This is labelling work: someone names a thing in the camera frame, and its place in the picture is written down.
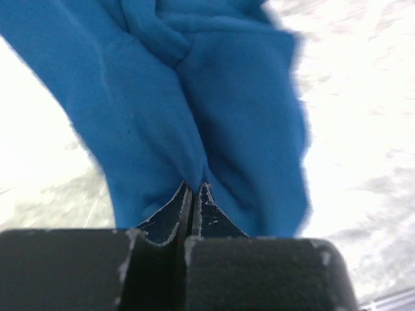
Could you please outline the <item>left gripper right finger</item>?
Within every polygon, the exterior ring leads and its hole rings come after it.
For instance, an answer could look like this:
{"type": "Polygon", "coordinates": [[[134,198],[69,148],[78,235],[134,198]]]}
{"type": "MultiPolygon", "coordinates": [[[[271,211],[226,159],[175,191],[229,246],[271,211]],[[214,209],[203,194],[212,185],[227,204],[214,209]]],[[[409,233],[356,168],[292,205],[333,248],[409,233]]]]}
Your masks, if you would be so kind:
{"type": "Polygon", "coordinates": [[[192,235],[204,238],[248,238],[215,204],[207,183],[201,185],[193,205],[192,235]]]}

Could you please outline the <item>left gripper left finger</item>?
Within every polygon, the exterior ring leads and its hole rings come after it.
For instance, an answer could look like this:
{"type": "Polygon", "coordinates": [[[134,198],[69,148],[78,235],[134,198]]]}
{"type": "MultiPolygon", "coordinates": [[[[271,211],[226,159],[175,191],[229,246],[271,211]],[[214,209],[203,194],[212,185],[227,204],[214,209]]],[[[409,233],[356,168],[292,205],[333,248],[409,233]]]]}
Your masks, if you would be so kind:
{"type": "Polygon", "coordinates": [[[134,247],[145,243],[160,248],[177,248],[187,236],[192,208],[193,192],[182,183],[165,205],[137,226],[134,247]]]}

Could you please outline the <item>blue printed t shirt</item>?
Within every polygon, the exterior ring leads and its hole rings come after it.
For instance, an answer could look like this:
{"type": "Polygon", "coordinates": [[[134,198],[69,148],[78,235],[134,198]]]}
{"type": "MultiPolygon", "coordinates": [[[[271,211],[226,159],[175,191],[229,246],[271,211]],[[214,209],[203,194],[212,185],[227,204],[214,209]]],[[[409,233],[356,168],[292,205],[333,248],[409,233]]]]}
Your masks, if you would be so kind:
{"type": "Polygon", "coordinates": [[[99,162],[117,227],[187,183],[247,235],[296,233],[309,205],[297,36],[260,1],[2,1],[1,35],[99,162]]]}

